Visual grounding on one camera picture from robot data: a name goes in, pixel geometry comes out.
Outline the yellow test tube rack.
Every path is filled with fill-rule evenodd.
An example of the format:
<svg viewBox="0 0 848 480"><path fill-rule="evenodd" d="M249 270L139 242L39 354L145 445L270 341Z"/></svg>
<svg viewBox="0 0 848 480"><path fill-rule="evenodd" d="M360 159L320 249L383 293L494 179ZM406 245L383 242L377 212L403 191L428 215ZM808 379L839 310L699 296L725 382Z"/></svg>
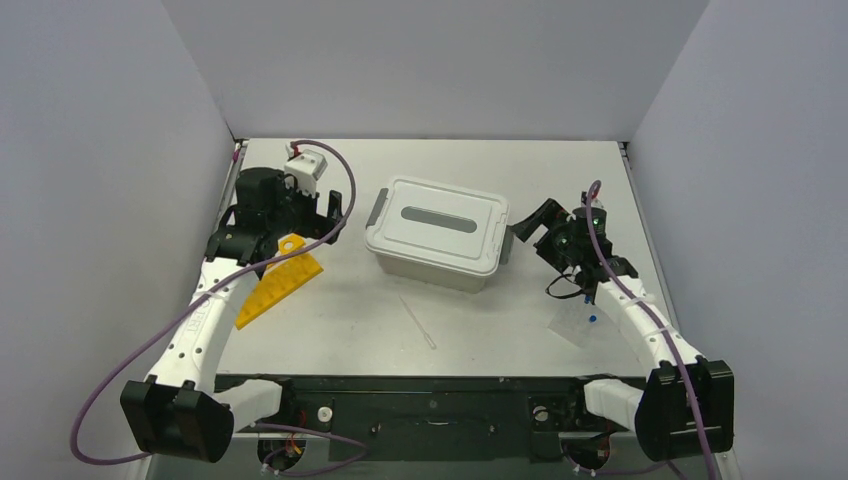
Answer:
<svg viewBox="0 0 848 480"><path fill-rule="evenodd" d="M310 253L269 265L242 306L235 320L235 328L242 330L322 272L323 267Z"/></svg>

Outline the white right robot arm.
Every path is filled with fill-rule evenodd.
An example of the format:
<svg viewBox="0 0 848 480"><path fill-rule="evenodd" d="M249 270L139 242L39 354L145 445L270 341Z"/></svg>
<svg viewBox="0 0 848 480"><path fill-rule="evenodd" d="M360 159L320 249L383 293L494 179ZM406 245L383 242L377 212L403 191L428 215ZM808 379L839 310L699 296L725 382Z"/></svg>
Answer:
<svg viewBox="0 0 848 480"><path fill-rule="evenodd" d="M578 427L600 417L625 427L656 462L730 450L735 393L730 366L707 359L662 314L635 267L614 253L606 223L606 211L589 198L572 211L548 199L508 228L521 242L546 230L533 245L536 254L612 321L645 373L643 388L612 377L587 381L565 398L566 418Z"/></svg>

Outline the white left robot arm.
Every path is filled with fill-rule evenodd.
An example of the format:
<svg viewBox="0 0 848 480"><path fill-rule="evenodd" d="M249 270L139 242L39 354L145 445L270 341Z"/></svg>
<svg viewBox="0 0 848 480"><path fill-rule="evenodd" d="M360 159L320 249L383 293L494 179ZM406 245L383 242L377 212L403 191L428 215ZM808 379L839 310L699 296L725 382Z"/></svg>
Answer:
<svg viewBox="0 0 848 480"><path fill-rule="evenodd" d="M238 431L261 420L285 430L297 420L298 402L278 382L246 380L222 392L215 387L237 317L279 254L279 241L295 234L333 243L350 212L342 193L332 190L320 214L320 196L307 181L269 167L238 175L235 199L204 251L188 314L145 379L127 382L121 392L120 405L142 452L215 463Z"/></svg>

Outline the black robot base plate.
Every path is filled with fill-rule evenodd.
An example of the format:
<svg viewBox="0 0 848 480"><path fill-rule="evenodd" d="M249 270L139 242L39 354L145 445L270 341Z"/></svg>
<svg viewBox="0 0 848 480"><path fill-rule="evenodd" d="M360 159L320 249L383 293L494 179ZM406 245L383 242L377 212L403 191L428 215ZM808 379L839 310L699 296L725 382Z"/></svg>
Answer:
<svg viewBox="0 0 848 480"><path fill-rule="evenodd" d="M587 377L409 377L267 375L282 386L277 412L257 419L332 433L330 457L362 450L372 461L556 462L587 456L629 431L643 454L662 462L701 448L683 400L670 419L652 410L638 427L595 414Z"/></svg>

